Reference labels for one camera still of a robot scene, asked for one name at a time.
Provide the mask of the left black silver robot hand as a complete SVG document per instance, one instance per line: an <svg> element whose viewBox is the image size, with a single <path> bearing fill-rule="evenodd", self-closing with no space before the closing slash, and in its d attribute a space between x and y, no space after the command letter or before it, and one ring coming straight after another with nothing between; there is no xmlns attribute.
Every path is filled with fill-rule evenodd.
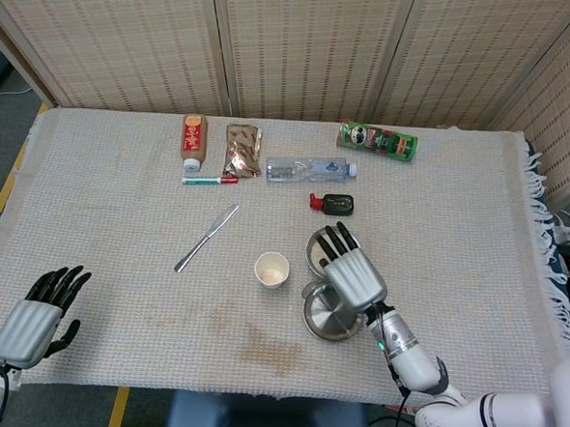
<svg viewBox="0 0 570 427"><path fill-rule="evenodd" d="M54 336L91 277L81 265L72 269L62 267L40 276L1 327L0 363L26 370L68 348L81 327L80 320L72 320L60 339Z"/></svg>

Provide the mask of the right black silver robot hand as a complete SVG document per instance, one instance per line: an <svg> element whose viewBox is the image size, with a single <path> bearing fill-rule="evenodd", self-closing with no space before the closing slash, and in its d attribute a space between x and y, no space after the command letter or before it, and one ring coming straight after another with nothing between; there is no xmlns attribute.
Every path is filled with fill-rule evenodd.
<svg viewBox="0 0 570 427"><path fill-rule="evenodd" d="M368 327L375 325L381 319L387 285L352 232L338 221L322 228L315 242L324 253L318 261L324 278L344 305Z"/></svg>

